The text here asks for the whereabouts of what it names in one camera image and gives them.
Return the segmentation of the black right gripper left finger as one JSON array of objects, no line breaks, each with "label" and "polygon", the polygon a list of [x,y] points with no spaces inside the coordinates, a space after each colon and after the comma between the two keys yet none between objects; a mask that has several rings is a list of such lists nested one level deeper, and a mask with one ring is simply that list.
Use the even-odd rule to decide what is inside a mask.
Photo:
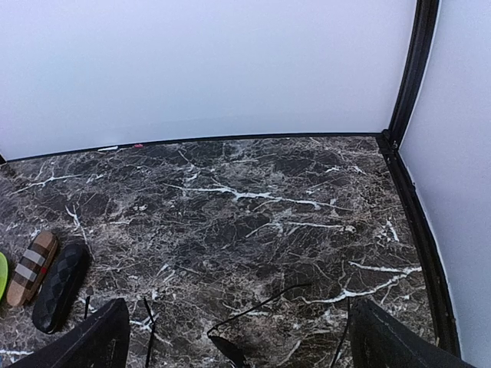
[{"label": "black right gripper left finger", "polygon": [[125,367],[130,342],[129,312],[123,298],[108,301],[64,336],[13,367]]}]

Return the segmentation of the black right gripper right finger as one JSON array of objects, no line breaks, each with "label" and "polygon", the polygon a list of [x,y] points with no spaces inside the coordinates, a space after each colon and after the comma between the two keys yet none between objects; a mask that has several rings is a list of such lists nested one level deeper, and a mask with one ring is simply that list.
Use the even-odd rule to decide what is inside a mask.
[{"label": "black right gripper right finger", "polygon": [[349,337],[355,367],[469,367],[417,336],[367,299],[352,302]]}]

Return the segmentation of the plaid brown glasses case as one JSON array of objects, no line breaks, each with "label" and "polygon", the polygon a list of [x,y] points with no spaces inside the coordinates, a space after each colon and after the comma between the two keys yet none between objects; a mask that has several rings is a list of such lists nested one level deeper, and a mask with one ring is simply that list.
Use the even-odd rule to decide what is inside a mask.
[{"label": "plaid brown glasses case", "polygon": [[50,231],[42,231],[26,248],[8,285],[6,301],[12,307],[28,303],[36,294],[57,253],[59,241]]}]

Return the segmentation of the black round sunglasses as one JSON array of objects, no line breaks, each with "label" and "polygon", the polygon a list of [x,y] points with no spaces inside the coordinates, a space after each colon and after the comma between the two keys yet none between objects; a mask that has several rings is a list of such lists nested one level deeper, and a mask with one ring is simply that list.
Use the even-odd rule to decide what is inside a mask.
[{"label": "black round sunglasses", "polygon": [[149,333],[143,366],[337,367],[342,364],[351,298],[345,289],[316,297],[318,282],[301,282],[265,296],[258,291],[206,294],[180,301],[184,312],[165,322],[164,306],[142,299]]}]

